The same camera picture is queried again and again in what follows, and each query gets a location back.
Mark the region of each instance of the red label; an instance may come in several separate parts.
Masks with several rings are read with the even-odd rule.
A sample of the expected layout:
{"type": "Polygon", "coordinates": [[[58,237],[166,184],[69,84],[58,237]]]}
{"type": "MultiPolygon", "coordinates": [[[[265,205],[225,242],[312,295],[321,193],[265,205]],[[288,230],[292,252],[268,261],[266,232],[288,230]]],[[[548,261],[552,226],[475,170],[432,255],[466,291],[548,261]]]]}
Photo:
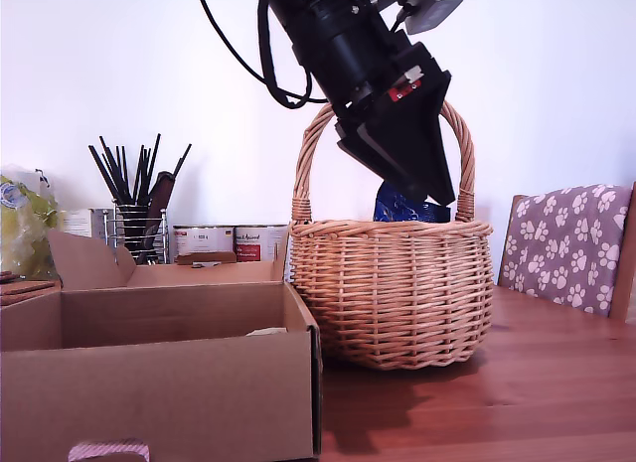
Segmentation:
{"type": "Polygon", "coordinates": [[[391,89],[389,89],[389,96],[391,97],[393,102],[398,102],[403,97],[414,92],[420,86],[421,86],[421,81],[418,79],[412,84],[405,84],[402,87],[392,87],[391,89]]]}
{"type": "Polygon", "coordinates": [[[237,261],[260,261],[260,245],[237,245],[237,261]]]}

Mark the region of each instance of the chair backrest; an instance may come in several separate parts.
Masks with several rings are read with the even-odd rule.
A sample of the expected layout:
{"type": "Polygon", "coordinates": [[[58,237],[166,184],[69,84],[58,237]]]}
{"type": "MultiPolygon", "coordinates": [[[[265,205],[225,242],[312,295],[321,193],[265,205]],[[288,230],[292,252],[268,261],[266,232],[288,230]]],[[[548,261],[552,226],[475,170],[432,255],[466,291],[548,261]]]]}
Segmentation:
{"type": "Polygon", "coordinates": [[[635,269],[636,183],[513,198],[500,286],[624,321],[635,269]]]}

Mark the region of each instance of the small box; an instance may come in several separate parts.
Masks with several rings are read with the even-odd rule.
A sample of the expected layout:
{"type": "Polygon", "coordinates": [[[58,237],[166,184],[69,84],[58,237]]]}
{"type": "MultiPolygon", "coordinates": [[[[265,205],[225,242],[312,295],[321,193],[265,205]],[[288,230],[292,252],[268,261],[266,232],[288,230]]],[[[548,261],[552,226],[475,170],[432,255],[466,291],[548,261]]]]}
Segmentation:
{"type": "MultiPolygon", "coordinates": [[[[62,230],[73,235],[90,236],[106,241],[106,223],[108,222],[108,234],[114,235],[114,209],[81,209],[78,211],[63,211],[62,230]]],[[[114,246],[114,239],[109,242],[114,246]]]]}
{"type": "Polygon", "coordinates": [[[320,453],[318,330],[284,261],[146,267],[92,238],[49,241],[63,291],[0,310],[3,461],[131,438],[152,462],[320,453]]]}

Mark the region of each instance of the plastic bag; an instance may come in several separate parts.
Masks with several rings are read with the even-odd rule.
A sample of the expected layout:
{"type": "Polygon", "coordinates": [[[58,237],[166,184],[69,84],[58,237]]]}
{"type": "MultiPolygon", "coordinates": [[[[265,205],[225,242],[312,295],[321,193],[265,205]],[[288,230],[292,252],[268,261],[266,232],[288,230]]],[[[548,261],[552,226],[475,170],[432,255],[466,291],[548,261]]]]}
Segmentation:
{"type": "Polygon", "coordinates": [[[421,221],[441,224],[450,222],[450,209],[433,202],[414,202],[400,194],[391,184],[384,182],[378,189],[374,221],[421,221]]]}
{"type": "Polygon", "coordinates": [[[15,170],[0,175],[0,266],[28,279],[54,279],[58,275],[47,230],[58,227],[58,203],[53,195],[46,196],[46,178],[33,176],[15,170]]]}

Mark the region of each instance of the tin can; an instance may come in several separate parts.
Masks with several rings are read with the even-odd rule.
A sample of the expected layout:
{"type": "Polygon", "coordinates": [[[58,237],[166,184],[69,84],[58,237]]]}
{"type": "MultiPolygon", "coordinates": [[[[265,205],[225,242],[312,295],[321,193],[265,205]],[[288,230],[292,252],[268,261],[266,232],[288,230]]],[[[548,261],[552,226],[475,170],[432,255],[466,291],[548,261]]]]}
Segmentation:
{"type": "Polygon", "coordinates": [[[273,261],[287,226],[241,226],[236,228],[237,261],[273,261]]]}
{"type": "Polygon", "coordinates": [[[177,254],[234,251],[234,227],[174,226],[177,254]]]}

